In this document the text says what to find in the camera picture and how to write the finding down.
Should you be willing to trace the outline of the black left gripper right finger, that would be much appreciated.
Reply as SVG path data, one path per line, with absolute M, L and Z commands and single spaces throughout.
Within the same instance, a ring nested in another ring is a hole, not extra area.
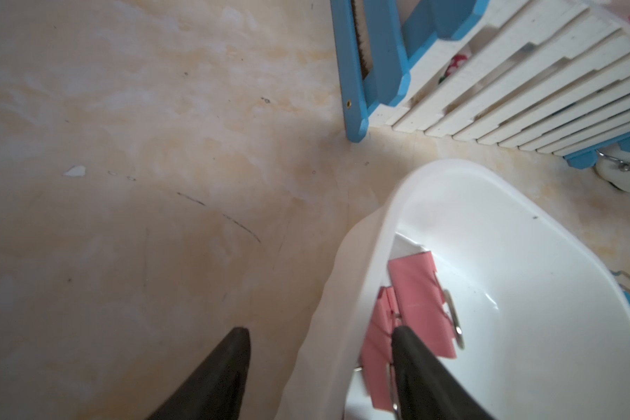
M 399 416 L 402 419 L 490 419 L 409 327 L 391 339 Z

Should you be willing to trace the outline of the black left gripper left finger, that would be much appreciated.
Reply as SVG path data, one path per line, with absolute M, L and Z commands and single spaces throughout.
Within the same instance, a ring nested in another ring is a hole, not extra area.
M 251 357 L 250 331 L 234 327 L 150 419 L 237 419 Z

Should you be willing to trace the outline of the white plastic storage box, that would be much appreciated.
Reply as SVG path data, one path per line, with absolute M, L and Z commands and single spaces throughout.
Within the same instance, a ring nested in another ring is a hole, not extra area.
M 444 365 L 497 419 L 630 419 L 630 304 L 605 264 L 492 171 L 422 166 L 344 237 L 280 419 L 382 419 L 358 365 L 389 262 L 432 253 L 462 328 Z

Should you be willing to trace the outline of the pink binder clip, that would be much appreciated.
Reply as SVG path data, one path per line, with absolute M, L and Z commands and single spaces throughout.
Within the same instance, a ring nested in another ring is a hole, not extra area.
M 360 353 L 367 392 L 373 407 L 381 411 L 393 410 L 388 372 L 393 363 L 391 336 L 399 325 L 395 290 L 393 287 L 381 287 Z
M 402 323 L 437 357 L 455 359 L 456 334 L 430 251 L 388 262 Z

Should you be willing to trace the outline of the white alarm clock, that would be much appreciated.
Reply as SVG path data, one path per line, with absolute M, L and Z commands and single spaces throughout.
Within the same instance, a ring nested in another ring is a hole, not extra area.
M 626 161 L 630 164 L 629 152 L 613 149 L 611 152 L 605 152 L 605 155 L 621 161 Z M 630 193 L 630 170 L 622 171 L 619 166 L 620 164 L 618 161 L 614 162 L 612 159 L 600 157 L 595 166 L 595 171 L 602 180 L 613 184 L 621 191 Z

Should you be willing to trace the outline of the blue white toy crib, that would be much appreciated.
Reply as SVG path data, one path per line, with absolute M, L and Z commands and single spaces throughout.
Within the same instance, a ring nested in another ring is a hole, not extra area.
M 346 137 L 630 153 L 630 1 L 334 1 Z

